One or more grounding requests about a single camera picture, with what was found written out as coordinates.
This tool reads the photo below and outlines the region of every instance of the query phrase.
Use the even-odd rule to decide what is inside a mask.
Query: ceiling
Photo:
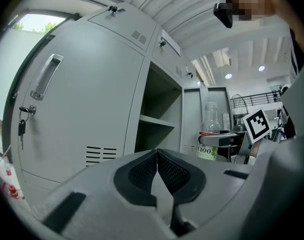
[[[214,15],[213,6],[219,0],[90,0],[109,6],[128,2],[158,22],[180,45],[191,61],[205,55],[204,72],[212,70],[211,77],[225,85],[227,71],[233,78],[230,82],[246,81],[257,77],[259,65],[276,68],[289,64],[291,42],[288,26],[278,17],[256,21],[235,21],[233,28],[226,28]],[[227,51],[232,66],[218,67],[213,52]],[[286,71],[270,70],[259,77],[275,77],[288,74]]]

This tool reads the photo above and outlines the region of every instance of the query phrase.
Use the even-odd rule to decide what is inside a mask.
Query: shelf
[[[172,122],[156,119],[156,118],[149,117],[149,116],[142,115],[142,114],[140,115],[140,123],[167,126],[167,127],[172,127],[172,128],[176,127],[176,124],[174,124]]]

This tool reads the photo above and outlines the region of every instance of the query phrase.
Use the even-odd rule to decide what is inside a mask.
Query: person
[[[233,14],[240,18],[261,18],[278,15],[289,26],[292,38],[291,62],[296,74],[304,65],[304,0],[226,0],[230,4]],[[287,139],[295,136],[293,123],[288,117],[284,131]],[[277,147],[277,143],[262,139],[257,141],[250,152],[250,156],[270,151]]]

